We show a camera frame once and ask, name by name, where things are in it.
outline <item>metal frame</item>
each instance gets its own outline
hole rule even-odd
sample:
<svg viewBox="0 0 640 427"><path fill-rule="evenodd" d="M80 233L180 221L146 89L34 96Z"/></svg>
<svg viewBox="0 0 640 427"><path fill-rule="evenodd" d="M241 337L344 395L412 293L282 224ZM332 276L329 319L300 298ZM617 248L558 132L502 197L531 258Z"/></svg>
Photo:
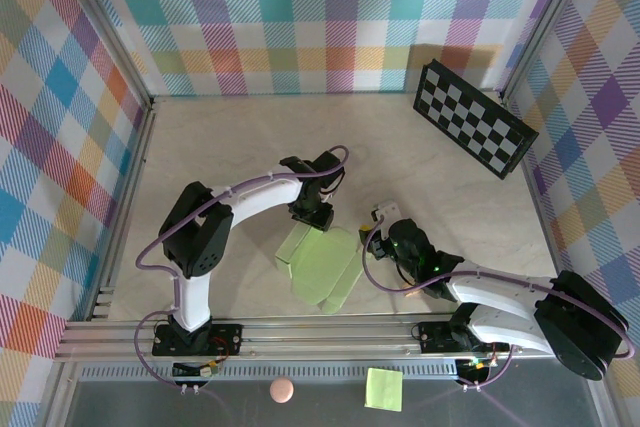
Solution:
<svg viewBox="0 0 640 427"><path fill-rule="evenodd" d="M115 290L123 247L131 225L131 211L138 191L137 187L142 178L156 115L155 109L153 107L150 108L144 113L140 124L138 140L131 157L131 166L124 179L113 229L107 240L105 255L102 257L97 275L89 292L88 298L91 300L88 302L83 316L86 320L106 319L109 315L109 307Z"/></svg>
<svg viewBox="0 0 640 427"><path fill-rule="evenodd" d="M522 54L516 62L515 68L507 79L502 91L504 99L510 99L516 88L521 85L526 78L529 70L531 70L531 67L533 66L535 58L540 53L540 49L542 49L544 40L555 27L568 1L569 0L549 1L545 11L533 28L531 38L522 50Z"/></svg>
<svg viewBox="0 0 640 427"><path fill-rule="evenodd" d="M108 317L111 296L115 287L124 239L126 238L133 202L140 181L145 156L150 144L156 112L142 77L128 52L122 45L117 32L99 0L79 0L94 28L105 42L116 60L116 65L125 75L130 85L135 87L147 111L132 164L125 181L115 217L114 227L107 243L106 253L99 266L98 275L92 286L91 299L85 312L87 320L93 322L70 322L62 338L60 348L48 378L42 405L36 425L64 425L72 405L72 399L83 367L92 362L131 363L139 365L133 349L133 334L137 322L97 321ZM555 25L567 0L552 0L537 23L534 34L523 51L521 58L509 77L504 95L509 99L516 86L529 71L533 59L539 52L543 40ZM525 173L531 188L531 179ZM540 206L534 201L540 213ZM552 244L547 238L550 249ZM233 365L256 365L261 361L305 360L305 361L395 361L425 362L429 360L451 360L469 358L471 352L455 355L421 354L418 341L411 335L411 328L417 322L446 321L450 315L402 314L402 315L342 315L227 319L220 322L242 323L243 349L237 357L227 362ZM141 347L145 355L151 352L153 328L150 324L141 330ZM549 354L538 351L522 351L518 358L549 358ZM189 357L154 358L158 366L173 360L189 361ZM603 425L616 427L630 425L628 417L623 417L619 409L610 379L605 382L590 382L590 389L596 403L598 415Z"/></svg>
<svg viewBox="0 0 640 427"><path fill-rule="evenodd" d="M87 17L91 21L93 28L98 33L98 37L111 53L116 67L122 72L124 78L128 81L129 86L134 88L140 96L144 105L151 108L153 99L138 71L133 59L122 45L122 41L115 27L109 20L109 16L100 0L78 0L84 9Z"/></svg>
<svg viewBox="0 0 640 427"><path fill-rule="evenodd" d="M546 224L544 221L545 217L542 214L544 212L542 203L540 202L540 200L535 194L536 184L533 178L533 174L531 173L530 170L525 169L524 163L520 163L520 170L522 171L524 180L527 183L527 189L529 190L529 195L531 196L531 202L533 203L533 208L536 211L536 215L538 216L538 221L540 222L540 225L542 227L542 236L544 237L544 241L547 244L547 249L549 249L549 252L551 253L551 261L553 262L553 267L556 272L560 272L562 270L560 268L560 263L558 262L558 259L560 259L560 253L557 251L555 244L551 241L551 235L550 235L551 229L549 228L549 226L545 225Z"/></svg>
<svg viewBox="0 0 640 427"><path fill-rule="evenodd" d="M219 320L243 325L240 355L228 362L260 360L398 360L473 358L473 352L421 354L411 335L418 322L446 322L449 314L382 314L303 317L264 317ZM133 335L138 322L71 322L67 325L56 361L137 360ZM140 330L140 350L151 355L153 324ZM523 350L519 358L553 358ZM189 361L200 357L154 357L155 360Z"/></svg>

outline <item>cable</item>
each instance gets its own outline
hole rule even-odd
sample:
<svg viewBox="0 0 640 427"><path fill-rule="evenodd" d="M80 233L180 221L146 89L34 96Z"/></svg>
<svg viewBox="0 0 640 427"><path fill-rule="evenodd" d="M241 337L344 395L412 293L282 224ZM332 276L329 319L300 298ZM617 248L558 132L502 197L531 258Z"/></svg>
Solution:
<svg viewBox="0 0 640 427"><path fill-rule="evenodd" d="M491 377L490 379L487 379L484 382L480 382L480 383L471 382L470 380L464 379L462 377L458 377L458 379L460 379L462 382L464 382L467 385L476 387L477 389L480 389L482 387L486 387L487 385L493 384L496 380L498 380L500 377L502 377L505 374L505 372L507 371L507 369L511 365L511 361L513 360L513 353L514 353L515 350L516 350L516 346L512 345L511 349L509 350L509 356L507 357L507 360L502 365L500 370L493 377Z"/></svg>
<svg viewBox="0 0 640 427"><path fill-rule="evenodd" d="M187 365L187 364L183 364L181 362L174 362L173 363L173 368L174 369L180 369L183 372L187 372L187 373L199 373L200 369L203 369L204 367L207 367L209 364L201 364L201 365Z"/></svg>
<svg viewBox="0 0 640 427"><path fill-rule="evenodd" d="M156 330L158 329L158 325L160 325L161 323L166 323L167 325L169 325L169 321L167 319L158 319L156 320L156 323L153 324L153 333L156 333Z"/></svg>
<svg viewBox="0 0 640 427"><path fill-rule="evenodd" d="M229 358L229 356L231 355L231 352L229 352L229 346L227 345L227 341L224 340L222 337L214 337L213 338L214 342L220 343L223 345L224 347L224 352L225 352L225 357L224 359L220 359L218 360L218 362L224 362L225 360L227 360Z"/></svg>
<svg viewBox="0 0 640 427"><path fill-rule="evenodd" d="M491 359L489 360L489 369L491 369L491 365L498 362L498 352L496 348L496 343L493 342L491 344L493 346L493 353L491 354Z"/></svg>
<svg viewBox="0 0 640 427"><path fill-rule="evenodd" d="M320 191L320 193L321 193L322 195L330 195L330 194L333 194L336 190L338 190L338 187L340 187L340 184L341 184L341 183L342 183L342 181L344 180L344 175L345 175L345 172L343 171L343 172L340 174L340 177L338 178L338 183L337 183L334 187L332 187L332 188L331 188L331 189L329 189L329 190L321 190L321 191Z"/></svg>
<svg viewBox="0 0 640 427"><path fill-rule="evenodd" d="M418 342L422 342L422 340L420 339L420 337L416 337L416 335L413 333L413 329L415 329L416 327L418 327L419 324L413 324L413 327L411 327L411 337L413 337L413 340L417 340Z"/></svg>
<svg viewBox="0 0 640 427"><path fill-rule="evenodd" d="M149 372L149 374L156 380L158 380L159 382L162 382L164 384L167 384L171 387L177 387L178 389L180 387L178 387L175 383L162 378L160 375L158 375L152 368L151 366L147 363L147 361L144 359L144 356L142 355L142 352L140 351L140 346L138 343L138 336L140 334L140 330L142 329L143 324L149 320L151 317L155 316L155 315L172 315L175 312L178 311L178 309L180 308L180 304L181 304L181 298L180 298L180 277L179 277L179 273L171 268L168 267L166 265L160 265L160 264L152 264L152 265L148 265L148 264L143 264L142 261L143 259L149 254L149 252L151 252L155 247L157 247L158 245L160 245L162 242L164 242L165 240L167 240L169 237L171 237L173 234L175 234L177 231L179 231L181 228L183 228L185 225L187 225L189 222L191 222L193 219L195 219L198 215L200 215L202 212L206 211L209 207L211 207L212 205L220 202L221 200L233 195L234 193L237 192L242 192L245 189L252 187L256 184L262 184L264 182L275 182L276 180L281 180L281 179L313 179L313 178L317 178L317 177L324 177L326 175L331 175L335 172L337 172L338 170L342 169L344 167L344 165L347 163L347 160L349 160L349 149L347 147L345 147L344 145L335 145L333 147L331 147L328 151L329 152L334 152L336 150L342 150L344 152L344 157L342 158L342 160L340 161L340 163L338 165L336 165L335 167L332 167L328 170L325 170L323 172L310 172L310 173L303 173L303 174L297 174L297 173L280 173L280 174L271 174L271 175L263 175L261 177L255 177L253 179L249 179L249 180L245 180L244 182L240 182L239 184L227 189L224 193L217 195L216 197L214 197L213 199L209 200L208 202L205 202L204 204L202 204L200 207L198 207L197 209L195 209L193 212L191 212L189 215L187 215L184 219L182 219L180 222L176 223L173 227L171 227L170 229L168 229L166 232L164 232L163 234L161 234L160 236L158 236L158 238L156 238L153 242L151 242L149 245L147 245L144 249L142 249L142 252L140 252L140 254L138 254L138 257L136 258L136 267L140 270L160 270L162 272L167 272L169 275L171 275L172 279L173 279L173 297L174 297L174 303L173 306L170 310L158 310L155 312L151 312L150 314L147 314L136 326L136 330L135 333L133 334L133 346L135 348L136 351L136 355L138 357L138 360L140 360L140 363L142 364L142 366L147 370L147 372ZM217 397L215 395L214 392L207 392L210 395Z"/></svg>
<svg viewBox="0 0 640 427"><path fill-rule="evenodd" d="M396 270L398 271L398 275L399 275L400 277L402 277L402 280L404 280L404 281L405 281L405 283L407 283L407 284L409 284L409 285L416 285L416 283L415 283L415 282L411 282L409 279L407 279L407 278L404 276L404 273L402 272L402 269L400 268L400 265L399 265L397 262L396 262Z"/></svg>
<svg viewBox="0 0 640 427"><path fill-rule="evenodd" d="M543 293L548 294L548 295L553 295L554 297L557 297L557 298L559 298L561 300L564 300L565 302L569 302L572 305L575 305L579 309L584 310L586 313L592 315L593 317L598 319L600 322L605 324L607 327L609 327L611 330L613 330L625 342L625 344L627 344L627 349L628 349L627 352L624 352L622 354L616 354L614 356L615 358L617 358L617 359L630 359L635 355L636 349L635 349L635 346L633 345L633 342L631 342L631 339L627 335L626 331L624 329L620 328L618 325L616 325L615 322L611 321L606 316L602 315L600 312L598 312L593 307L588 306L584 302L582 302L582 301L580 301L578 299L575 299L575 298L571 297L570 295L565 294L564 292L559 292L557 290L552 290L552 289L550 289L548 287L545 287L543 285L527 282L526 280L514 279L514 278L511 278L511 277L507 277L506 275L501 275L501 274L497 274L497 273L493 273L493 272L481 272L481 271L475 271L475 270L463 270L463 271L459 271L459 272L449 272L449 273L445 273L445 274L440 274L440 275L432 277L431 279L426 280L426 281L424 281L424 282L422 282L420 284L414 285L412 287L407 287L405 289L390 289L389 287L385 287L384 285L379 284L378 281L376 281L376 279L373 278L373 276L371 275L371 272L369 271L369 267L367 266L367 251L369 249L369 244L371 243L371 239L373 238L373 235L376 233L376 231L378 231L380 229L380 225L382 224L383 220L384 220L384 216L381 216L380 220L378 220L376 225L369 232L369 235L367 236L367 239L364 242L364 248L362 249L362 267L364 268L364 273L367 276L367 278L369 279L369 281L373 285L375 285L378 289L382 290L383 292L397 293L397 294L416 292L418 290L422 290L425 287L428 287L429 285L435 284L436 282L440 282L441 280L449 279L451 277L463 277L463 276L468 276L468 275L487 277L489 279L500 280L502 282L507 282L507 283L519 285L521 287L528 287L528 288L531 288L533 290L538 290L538 291L543 292Z"/></svg>

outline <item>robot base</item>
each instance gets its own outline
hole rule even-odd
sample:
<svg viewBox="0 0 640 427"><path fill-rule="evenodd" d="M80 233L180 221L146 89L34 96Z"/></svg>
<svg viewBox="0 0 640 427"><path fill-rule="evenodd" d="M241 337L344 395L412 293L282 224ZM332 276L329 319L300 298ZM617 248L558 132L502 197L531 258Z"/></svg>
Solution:
<svg viewBox="0 0 640 427"><path fill-rule="evenodd" d="M194 332L188 332L170 316L168 324L156 327L151 353L155 357L226 357L238 355L241 344L240 324L214 324L210 320Z"/></svg>
<svg viewBox="0 0 640 427"><path fill-rule="evenodd" d="M466 329L452 328L451 322L420 322L417 324L416 340L423 354L477 352L478 356L494 352L509 352L511 346L502 342L486 344L476 339Z"/></svg>

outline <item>beige table surface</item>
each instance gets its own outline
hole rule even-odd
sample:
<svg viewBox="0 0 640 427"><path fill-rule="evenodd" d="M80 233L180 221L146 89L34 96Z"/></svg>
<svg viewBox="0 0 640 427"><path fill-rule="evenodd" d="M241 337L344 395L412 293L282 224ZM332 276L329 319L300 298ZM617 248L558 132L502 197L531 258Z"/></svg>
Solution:
<svg viewBox="0 0 640 427"><path fill-rule="evenodd" d="M284 157L312 160L335 144L347 145L351 158L332 199L334 226L356 235L375 203L394 199L438 249L506 272L553 275L520 167L498 179L414 112L412 102L413 96L404 94L160 101L110 318L140 319L171 305L168 276L138 271L134 259L157 235L188 183L233 185L264 174ZM234 228L212 275L214 316L321 313L297 299L275 268L274 253L293 225L282 206ZM163 262L161 249L149 260ZM391 262L371 267L380 282L402 286ZM453 303L424 294L383 293L363 275L340 313L451 310Z"/></svg>

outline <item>green sticky note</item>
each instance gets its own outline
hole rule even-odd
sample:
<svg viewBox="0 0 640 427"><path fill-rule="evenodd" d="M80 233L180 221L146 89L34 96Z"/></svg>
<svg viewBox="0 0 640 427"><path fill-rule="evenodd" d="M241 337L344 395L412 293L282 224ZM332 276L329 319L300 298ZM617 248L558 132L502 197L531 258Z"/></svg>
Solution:
<svg viewBox="0 0 640 427"><path fill-rule="evenodd" d="M364 406L402 412L402 372L369 369Z"/></svg>

